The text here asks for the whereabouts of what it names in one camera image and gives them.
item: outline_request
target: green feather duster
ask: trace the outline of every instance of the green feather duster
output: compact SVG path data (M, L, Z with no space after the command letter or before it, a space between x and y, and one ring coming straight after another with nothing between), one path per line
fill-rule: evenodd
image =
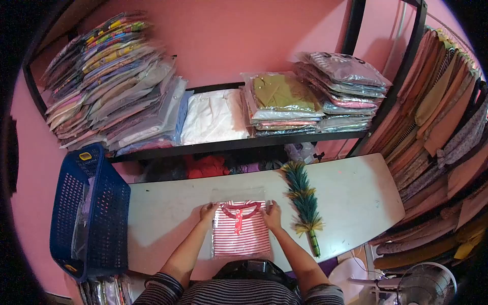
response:
M281 168L285 172L288 182L287 196L291 199L299 213L300 221L295 224L295 231L300 236L307 233L312 244L313 253L320 257L320 248L315 230L322 231L324 224L317 212L317 197L315 188L310 187L305 171L305 163L290 161Z

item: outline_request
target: striped sweater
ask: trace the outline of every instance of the striped sweater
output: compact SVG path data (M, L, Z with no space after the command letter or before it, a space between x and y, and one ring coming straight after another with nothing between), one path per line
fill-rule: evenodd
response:
M263 280L210 280L187 291L172 276L158 272L134 305L344 305L344 295L334 285L310 289L304 300L285 286Z

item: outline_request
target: white table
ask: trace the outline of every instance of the white table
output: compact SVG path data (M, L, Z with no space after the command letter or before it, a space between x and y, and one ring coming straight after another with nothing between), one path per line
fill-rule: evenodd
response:
M324 230L318 231L322 262L351 249L392 227L405 215L393 178L381 154L372 154L306 167L310 184L317 188L318 210ZM307 252L306 234L293 230L297 216L285 197L282 172L263 171L202 179L131 184L128 221L129 269L153 274L199 219L199 207L211 201L212 190L265 188L265 200L282 208L282 226ZM283 271L291 267L276 238L270 233L270 259ZM192 274L194 280L209 279L230 260L213 260L207 235Z

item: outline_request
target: black metal shelf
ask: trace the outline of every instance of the black metal shelf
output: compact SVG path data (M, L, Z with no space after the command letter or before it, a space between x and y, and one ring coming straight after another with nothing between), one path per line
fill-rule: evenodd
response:
M329 141L357 139L366 135L365 131L356 132L336 132L336 133L317 133L317 134L300 134L300 135L282 135L250 138L243 140L232 140L223 142L203 143L195 145L175 146L169 148L155 148L134 152L119 157L109 158L112 163L124 161L147 160L162 157L171 157L187 154L197 154L211 151L233 150L250 147L262 147L271 145L283 145L290 143Z
M37 90L34 78L29 68L31 60L37 53L37 48L41 43L41 40L45 37L49 28L60 18L61 14L69 7L69 5L74 0L69 1L59 1L52 7L51 15L46 19L46 21L38 29L36 36L34 37L29 52L27 53L22 69L26 77L27 86L34 100L34 103L38 107L41 115L46 119L44 114L46 106ZM373 119L372 126L369 132L340 132L331 134L300 134L300 135L282 135L273 137L262 137L262 138L251 138L244 140L234 140L225 142L215 142L215 143L204 143L197 145L187 145L187 146L177 146L171 148L159 148L159 149L149 149L140 152L135 152L132 154L123 155L116 158L111 158L110 161L122 162L122 161L133 161L133 160L144 160L153 159L160 157L169 157L184 154L193 153L203 153L221 150L232 150L259 146L269 146L269 145L282 145L287 143L301 143L301 142L316 142L316 141L328 141L328 140L341 140L341 139L355 139L359 138L354 148L348 154L348 157L352 157L358 154L361 145L363 145L369 135L378 128L381 121L386 117L390 109L396 102L396 95L400 90L405 77L407 76L408 70L410 69L415 54L417 52L420 40L422 38L425 17L427 12L427 5L424 0L403 0L404 2L413 5L417 8L417 14L415 18L415 25L412 31L412 36L407 46L405 56L400 65L400 69L393 81L393 86L390 88L387 97L382 102L380 109L376 113L376 117ZM361 23L363 20L364 10L365 10L366 0L352 0L350 13L348 18L348 25L345 35L344 44L342 47L342 53L352 55L358 40L359 32L361 29ZM243 82L234 82L227 84L217 84L203 87L190 88L188 90L195 90L195 93L220 90L220 89L232 89L238 88L244 85Z

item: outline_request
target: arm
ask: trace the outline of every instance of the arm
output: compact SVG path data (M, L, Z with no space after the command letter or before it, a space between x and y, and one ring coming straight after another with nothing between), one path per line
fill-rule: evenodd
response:
M134 305L173 305L188 288L205 235L212 226L218 204L207 204L200 210L200 221L176 248L161 270L146 282L146 289Z
M329 285L329 279L315 260L281 227L281 209L276 201L273 201L273 205L268 210L268 212L261 211L264 223L280 243L293 272L297 276L298 287L302 295L305 297L307 292L317 285Z
M200 210L200 221L191 230L185 240L168 258L160 272L171 275L183 288L188 288L190 275L197 262L198 253L203 245L207 231L212 227L212 220L218 204L208 204Z

